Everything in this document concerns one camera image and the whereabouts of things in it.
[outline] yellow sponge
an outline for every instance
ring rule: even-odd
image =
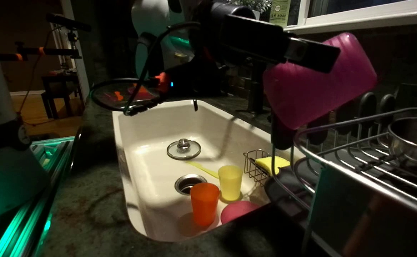
[[[254,165],[260,169],[263,169],[264,172],[267,172],[269,175],[272,175],[272,156],[270,157],[263,157],[263,159],[256,159]],[[276,156],[276,175],[280,173],[280,169],[283,167],[289,167],[290,162],[287,162],[286,159]]]

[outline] white sink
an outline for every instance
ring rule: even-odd
[[[192,162],[214,172],[224,165],[244,169],[244,152],[270,149],[266,132],[204,102],[199,102],[199,112],[192,100],[163,103],[133,117],[113,112],[113,125],[130,222],[139,233],[159,242],[184,240],[220,226],[219,220],[204,232],[193,226],[190,196],[179,193],[174,183],[186,175],[200,175],[217,186],[219,180],[184,160],[170,159],[170,143],[196,140],[202,153]],[[247,175],[242,193],[259,206],[269,202]],[[217,213],[224,207],[219,202]]]

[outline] stainless steel pot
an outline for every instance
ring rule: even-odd
[[[390,155],[400,166],[417,167],[417,117],[394,120],[389,126]]]

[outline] wire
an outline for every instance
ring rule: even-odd
[[[43,49],[47,47],[49,40],[50,40],[50,35],[52,35],[54,30],[59,30],[59,29],[62,29],[62,27],[59,26],[59,27],[54,27],[54,29],[52,29],[52,30],[47,32],[47,35],[46,35],[46,40],[44,40],[44,45],[43,45]],[[40,59],[42,59],[42,56],[39,56],[39,57],[34,60],[34,63],[33,63],[33,67],[32,67],[32,77],[30,77],[30,82],[29,82],[29,85],[27,85],[24,99],[23,99],[23,102],[22,102],[22,105],[20,105],[19,116],[22,116],[22,112],[23,112],[23,107],[24,107],[24,103],[26,103],[26,100],[27,100],[27,97],[29,97],[29,93],[32,92],[32,87],[33,87],[33,83],[34,83],[34,79],[36,79],[37,65],[39,65]]]
[[[150,47],[150,52],[149,52],[149,56],[147,56],[147,60],[146,60],[146,65],[143,66],[142,69],[142,73],[140,73],[140,77],[137,80],[137,86],[134,87],[133,93],[130,95],[130,97],[127,99],[127,103],[126,103],[126,107],[124,107],[124,113],[129,113],[130,110],[130,105],[133,103],[133,100],[136,99],[142,85],[144,83],[146,80],[146,76],[149,73],[149,66],[152,65],[152,57],[153,53],[156,52],[156,49],[162,45],[163,39],[173,33],[173,32],[177,32],[177,30],[183,30],[183,29],[200,29],[200,23],[197,22],[187,22],[187,23],[177,23],[177,25],[173,25],[173,26],[169,26],[169,29],[162,33],[152,45]]]

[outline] orange cup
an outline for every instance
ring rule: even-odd
[[[212,183],[199,183],[192,189],[193,223],[200,229],[213,225],[217,213],[220,190]]]

